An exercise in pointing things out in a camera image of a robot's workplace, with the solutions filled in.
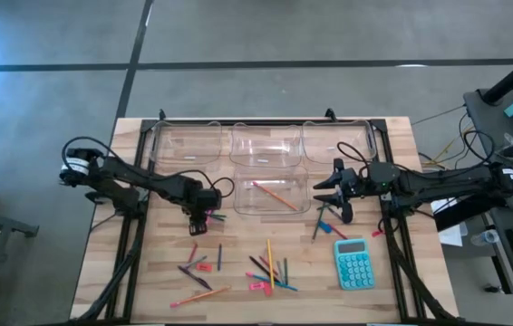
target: transparent tray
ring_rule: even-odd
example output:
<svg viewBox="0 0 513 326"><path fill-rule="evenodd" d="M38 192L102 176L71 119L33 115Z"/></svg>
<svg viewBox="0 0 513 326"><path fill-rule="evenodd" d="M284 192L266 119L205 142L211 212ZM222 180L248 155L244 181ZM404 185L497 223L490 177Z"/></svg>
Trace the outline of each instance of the transparent tray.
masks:
<svg viewBox="0 0 513 326"><path fill-rule="evenodd" d="M342 158L345 163L354 163L354 159L346 157L337 149L340 141L355 147L367 160L374 158L376 154L373 130L367 120L328 123L307 121L303 124L302 135L305 157L314 163L333 164L334 158ZM351 149L343 146L341 148L354 158L359 158Z"/></svg>
<svg viewBox="0 0 513 326"><path fill-rule="evenodd" d="M232 127L230 160L246 167L288 168L301 163L301 128Z"/></svg>
<svg viewBox="0 0 513 326"><path fill-rule="evenodd" d="M150 157L156 163L205 165L217 160L222 150L222 126L216 121L206 125L159 121L153 135L160 137L157 150L150 149Z"/></svg>
<svg viewBox="0 0 513 326"><path fill-rule="evenodd" d="M252 216L304 213L311 207L308 178L302 167L237 167L234 208L239 214Z"/></svg>

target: teal calculator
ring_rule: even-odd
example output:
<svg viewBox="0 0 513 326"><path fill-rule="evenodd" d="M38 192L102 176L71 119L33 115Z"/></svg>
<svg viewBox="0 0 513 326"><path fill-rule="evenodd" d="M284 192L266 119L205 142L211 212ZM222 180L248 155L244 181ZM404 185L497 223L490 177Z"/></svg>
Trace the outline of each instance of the teal calculator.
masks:
<svg viewBox="0 0 513 326"><path fill-rule="evenodd" d="M335 264L344 290L372 289L375 285L372 261L364 239L335 242Z"/></svg>

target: gray floor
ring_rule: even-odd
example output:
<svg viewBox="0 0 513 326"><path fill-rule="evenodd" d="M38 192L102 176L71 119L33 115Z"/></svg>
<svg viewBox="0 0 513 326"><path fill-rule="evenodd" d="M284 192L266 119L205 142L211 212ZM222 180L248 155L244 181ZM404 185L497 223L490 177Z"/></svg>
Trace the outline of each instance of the gray floor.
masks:
<svg viewBox="0 0 513 326"><path fill-rule="evenodd" d="M128 62L143 4L0 0L0 64ZM513 0L156 0L140 61L488 58L513 58ZM138 72L126 116L318 116L331 107L416 121L512 68ZM0 72L0 213L41 225L37 238L9 245L0 325L67 318L93 207L58 185L60 149L77 135L109 140L124 78ZM463 112L415 126L419 150L437 154ZM447 263L462 317L513 324L513 295L480 290L496 282L489 259Z"/></svg>

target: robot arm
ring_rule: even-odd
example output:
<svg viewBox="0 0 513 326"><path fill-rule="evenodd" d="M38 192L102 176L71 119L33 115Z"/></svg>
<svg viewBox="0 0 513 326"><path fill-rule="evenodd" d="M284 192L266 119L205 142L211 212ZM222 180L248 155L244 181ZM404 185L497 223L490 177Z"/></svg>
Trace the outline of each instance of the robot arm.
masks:
<svg viewBox="0 0 513 326"><path fill-rule="evenodd" d="M98 158L103 158L99 166ZM88 186L95 190L85 196L96 204L98 198L109 198L124 215L143 214L140 192L133 187L122 187L115 181L142 187L157 193L170 203L182 207L190 216L190 235L207 232L206 211L220 209L222 194L215 188L205 189L202 182L180 174L161 176L143 168L129 165L119 158L103 156L98 149L67 149L66 160L59 178L65 186Z"/></svg>

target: blue pencil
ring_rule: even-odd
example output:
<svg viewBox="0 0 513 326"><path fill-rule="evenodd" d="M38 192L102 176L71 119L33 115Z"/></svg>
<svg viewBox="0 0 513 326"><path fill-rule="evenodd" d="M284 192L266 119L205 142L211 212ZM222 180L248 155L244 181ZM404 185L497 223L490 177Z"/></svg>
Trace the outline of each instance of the blue pencil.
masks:
<svg viewBox="0 0 513 326"><path fill-rule="evenodd" d="M251 272L247 272L247 276L250 276L250 277L254 277L258 280L261 280L261 281L265 281L265 282L271 282L270 279L266 278L266 277L262 277L262 276L258 276L258 275L254 275L253 273ZM280 287L284 287L286 289L289 289L289 290L293 290L293 291L299 291L297 288L293 287L293 286L290 286L290 285L285 285L285 284L282 284L282 283L279 283L279 282L275 282L275 285L276 286L280 286Z"/></svg>

